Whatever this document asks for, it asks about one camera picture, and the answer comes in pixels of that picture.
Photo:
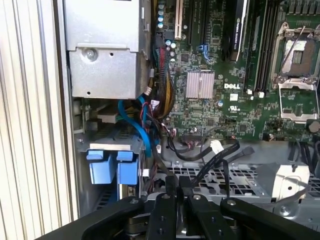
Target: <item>wire bundle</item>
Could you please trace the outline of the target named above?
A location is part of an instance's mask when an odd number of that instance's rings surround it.
[[[163,47],[155,48],[154,58],[156,66],[158,67],[157,98],[160,102],[154,111],[154,116],[158,120],[162,120],[171,112],[175,104],[176,94],[174,83],[170,76],[170,58],[168,51]]]

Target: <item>white label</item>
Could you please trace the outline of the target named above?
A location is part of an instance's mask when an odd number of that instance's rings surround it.
[[[230,93],[230,102],[237,102],[237,101],[238,101],[238,94]]]
[[[229,111],[230,112],[239,112],[240,108],[238,108],[237,106],[230,106]]]
[[[159,101],[157,100],[151,100],[151,107],[152,107],[152,110],[155,110],[155,108],[159,105]]]
[[[240,89],[240,86],[239,84],[228,84],[228,83],[225,83],[224,84],[224,89],[237,89],[239,90]]]

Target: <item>metal frame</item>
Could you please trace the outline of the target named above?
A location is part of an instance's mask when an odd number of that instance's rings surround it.
[[[53,8],[53,1],[47,0],[0,0],[3,240],[34,239],[78,215],[72,144],[65,142],[64,129],[71,126],[62,112]]]

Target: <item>screw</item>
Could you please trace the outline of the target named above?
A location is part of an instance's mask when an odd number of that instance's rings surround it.
[[[163,195],[161,198],[163,198],[163,199],[169,199],[170,196],[169,196],[168,194],[165,194],[165,195]]]
[[[132,199],[132,200],[130,201],[130,204],[137,204],[138,202],[139,202],[138,199]]]
[[[199,200],[199,199],[201,199],[201,196],[200,195],[193,195],[193,199]]]
[[[280,208],[280,214],[282,216],[288,216],[290,214],[290,209],[288,209],[286,206],[282,206]]]
[[[93,51],[92,49],[88,49],[86,52],[86,57],[89,59],[89,60],[93,60],[95,59],[95,51]]]
[[[226,201],[226,203],[229,204],[229,205],[231,205],[231,206],[236,205],[236,202],[233,201],[233,200],[228,200],[228,201]]]

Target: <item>metal plate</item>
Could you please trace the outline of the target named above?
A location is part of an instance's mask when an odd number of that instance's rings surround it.
[[[65,1],[74,97],[136,99],[146,90],[150,7],[147,0]]]

